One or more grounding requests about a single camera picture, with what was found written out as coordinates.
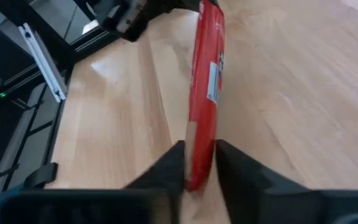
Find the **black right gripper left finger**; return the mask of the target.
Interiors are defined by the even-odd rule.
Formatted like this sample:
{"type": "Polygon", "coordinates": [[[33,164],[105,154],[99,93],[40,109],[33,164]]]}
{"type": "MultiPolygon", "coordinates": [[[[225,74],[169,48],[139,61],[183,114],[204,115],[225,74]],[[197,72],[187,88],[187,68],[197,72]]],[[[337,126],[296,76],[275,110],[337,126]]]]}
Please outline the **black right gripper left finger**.
{"type": "Polygon", "coordinates": [[[185,187],[185,142],[177,141],[148,170],[125,189],[160,189],[168,193],[172,224],[180,224],[181,197],[185,187]]]}

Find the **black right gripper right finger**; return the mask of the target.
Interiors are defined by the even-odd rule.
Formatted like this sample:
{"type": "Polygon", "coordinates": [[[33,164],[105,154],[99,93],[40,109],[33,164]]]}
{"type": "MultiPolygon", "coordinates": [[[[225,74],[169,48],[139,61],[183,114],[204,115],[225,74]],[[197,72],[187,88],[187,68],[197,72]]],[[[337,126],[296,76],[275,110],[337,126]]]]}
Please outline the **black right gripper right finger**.
{"type": "Polygon", "coordinates": [[[321,198],[224,140],[216,141],[219,184],[232,224],[318,224],[321,198]]]}

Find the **red popcorn bag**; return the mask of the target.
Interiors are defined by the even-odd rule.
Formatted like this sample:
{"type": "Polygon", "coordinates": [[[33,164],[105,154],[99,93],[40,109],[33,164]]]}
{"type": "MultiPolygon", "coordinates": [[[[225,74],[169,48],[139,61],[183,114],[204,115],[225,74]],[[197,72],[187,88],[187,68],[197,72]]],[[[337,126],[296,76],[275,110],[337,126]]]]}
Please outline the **red popcorn bag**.
{"type": "Polygon", "coordinates": [[[200,0],[185,139],[185,187],[202,192],[213,162],[223,86],[224,13],[217,0],[200,0]]]}

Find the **silver aluminium bar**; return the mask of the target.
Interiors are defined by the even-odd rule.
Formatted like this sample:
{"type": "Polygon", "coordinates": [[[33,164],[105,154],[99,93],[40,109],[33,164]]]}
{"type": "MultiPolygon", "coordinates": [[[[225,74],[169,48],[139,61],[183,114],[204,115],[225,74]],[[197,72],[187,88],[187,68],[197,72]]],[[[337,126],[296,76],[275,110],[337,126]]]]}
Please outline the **silver aluminium bar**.
{"type": "Polygon", "coordinates": [[[66,100],[67,87],[41,36],[28,23],[18,27],[57,103],[66,100]]]}

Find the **black electronics box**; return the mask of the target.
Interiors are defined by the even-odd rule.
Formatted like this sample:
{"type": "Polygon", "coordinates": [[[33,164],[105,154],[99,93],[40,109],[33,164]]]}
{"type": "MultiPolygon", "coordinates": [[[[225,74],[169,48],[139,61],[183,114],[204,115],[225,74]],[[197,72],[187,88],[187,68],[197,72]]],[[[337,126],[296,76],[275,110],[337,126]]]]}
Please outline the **black electronics box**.
{"type": "Polygon", "coordinates": [[[37,72],[34,59],[11,38],[0,31],[0,101],[28,100],[32,88],[21,82],[37,72]]]}

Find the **black frame clamp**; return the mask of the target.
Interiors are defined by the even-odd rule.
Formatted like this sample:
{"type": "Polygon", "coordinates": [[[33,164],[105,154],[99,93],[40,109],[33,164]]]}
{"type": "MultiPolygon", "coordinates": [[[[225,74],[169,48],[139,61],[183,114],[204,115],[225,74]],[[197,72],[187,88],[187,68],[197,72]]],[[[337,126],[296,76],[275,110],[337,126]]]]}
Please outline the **black frame clamp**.
{"type": "Polygon", "coordinates": [[[42,188],[56,179],[58,164],[48,163],[33,171],[24,181],[25,189],[42,188]]]}

